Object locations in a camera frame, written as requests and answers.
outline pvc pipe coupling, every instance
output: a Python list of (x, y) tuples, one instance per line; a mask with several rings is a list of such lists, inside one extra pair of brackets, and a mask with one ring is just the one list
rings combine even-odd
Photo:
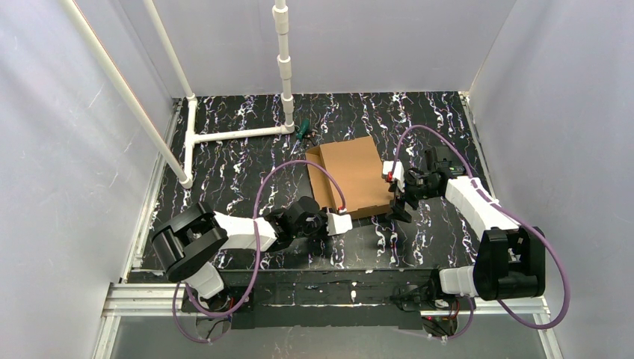
[(285, 6), (278, 9), (273, 6), (273, 19), (275, 20), (275, 31), (284, 35), (289, 33), (289, 7)]
[(277, 66), (280, 67), (280, 77), (282, 80), (289, 80), (293, 74), (291, 71), (291, 57), (289, 56), (287, 59), (282, 60), (280, 56), (277, 56)]
[(284, 113), (292, 114), (293, 110), (295, 110), (295, 106), (293, 105), (293, 95), (291, 95), (291, 97), (287, 99), (284, 97), (284, 94), (282, 93), (280, 97), (282, 98), (282, 106), (284, 108)]

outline white wall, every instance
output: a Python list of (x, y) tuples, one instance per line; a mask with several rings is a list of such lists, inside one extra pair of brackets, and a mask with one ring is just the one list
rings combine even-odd
[(471, 90), (496, 194), (546, 232), (570, 273), (555, 330), (566, 358), (634, 352), (633, 64), (631, 1), (518, 0)]
[[(170, 97), (126, 18), (84, 2), (164, 131)], [(156, 151), (56, 1), (3, 1), (0, 53), (0, 356), (88, 358)]]
[[(279, 93), (273, 0), (155, 0), (194, 92)], [(469, 90), (514, 0), (288, 0), (293, 92)], [(183, 96), (141, 0), (121, 1)]]

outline red wire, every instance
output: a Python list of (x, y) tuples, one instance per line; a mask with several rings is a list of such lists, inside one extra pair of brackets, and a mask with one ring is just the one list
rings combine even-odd
[(456, 313), (449, 317), (450, 319), (456, 319), (456, 317), (458, 316), (458, 313), (460, 312), (460, 302), (458, 300), (456, 300)]

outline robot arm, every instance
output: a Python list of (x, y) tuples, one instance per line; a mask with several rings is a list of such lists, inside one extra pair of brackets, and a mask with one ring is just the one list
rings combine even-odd
[[(323, 238), (352, 229), (350, 215), (319, 209), (310, 197), (255, 222), (261, 251), (281, 251), (298, 237)], [(253, 219), (225, 215), (208, 203), (197, 203), (157, 228), (152, 247), (170, 282), (185, 281), (200, 298), (210, 299), (224, 289), (224, 282), (209, 260), (223, 249), (256, 250)]]
[(384, 162), (383, 175), (394, 192), (387, 217), (411, 222), (406, 203), (417, 209), (421, 200), (444, 196), (458, 208), (481, 242), (473, 266), (434, 271), (424, 296), (437, 300), (468, 295), (489, 301), (542, 295), (545, 250), (539, 239), (490, 205), (496, 201), (481, 187), (479, 179), (464, 176), (465, 168), (449, 148), (432, 147), (425, 151), (425, 160), (426, 171), (403, 171), (398, 162), (393, 173), (393, 162)]

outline cardboard box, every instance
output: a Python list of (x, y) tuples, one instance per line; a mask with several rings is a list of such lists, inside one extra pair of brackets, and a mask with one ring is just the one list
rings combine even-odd
[[(372, 137), (322, 144), (306, 151), (306, 159), (321, 165), (337, 181), (352, 219), (382, 215), (390, 209), (394, 194), (381, 179), (383, 162)], [(313, 166), (308, 166), (308, 174), (319, 206), (339, 208), (341, 198), (328, 177)]]

